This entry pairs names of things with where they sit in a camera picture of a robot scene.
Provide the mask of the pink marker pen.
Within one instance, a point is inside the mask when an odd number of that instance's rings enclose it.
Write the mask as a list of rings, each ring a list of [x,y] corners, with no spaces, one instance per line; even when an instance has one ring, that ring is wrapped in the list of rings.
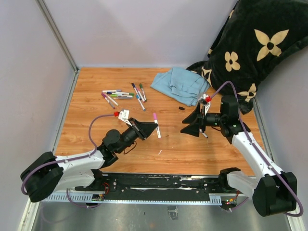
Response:
[[[156,113],[153,113],[153,118],[154,118],[154,122],[157,124],[156,133],[157,133],[158,138],[160,139],[161,138],[161,132],[160,132],[160,128],[159,128],[159,125],[158,125],[158,119],[157,119]]]

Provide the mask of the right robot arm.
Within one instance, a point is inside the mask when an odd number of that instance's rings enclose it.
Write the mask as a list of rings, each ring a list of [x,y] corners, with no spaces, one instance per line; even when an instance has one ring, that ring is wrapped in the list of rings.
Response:
[[[220,112],[210,113],[211,97],[198,96],[197,107],[183,120],[187,124],[181,133],[198,137],[207,127],[218,128],[223,137],[245,158],[255,174],[252,179],[239,168],[220,171],[218,187],[223,192],[235,189],[251,199],[263,217],[296,210],[297,179],[292,172],[284,172],[260,147],[250,128],[241,120],[235,96],[221,98]]]

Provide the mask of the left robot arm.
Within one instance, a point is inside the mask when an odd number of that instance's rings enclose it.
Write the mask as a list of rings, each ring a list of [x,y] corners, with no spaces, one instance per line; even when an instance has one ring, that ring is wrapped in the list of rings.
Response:
[[[21,173],[22,193],[31,202],[40,202],[54,192],[68,189],[110,191],[100,170],[117,161],[117,154],[133,145],[136,139],[147,139],[158,125],[129,118],[127,126],[124,132],[116,129],[108,131],[101,145],[95,145],[92,151],[86,153],[70,156],[43,153]]]

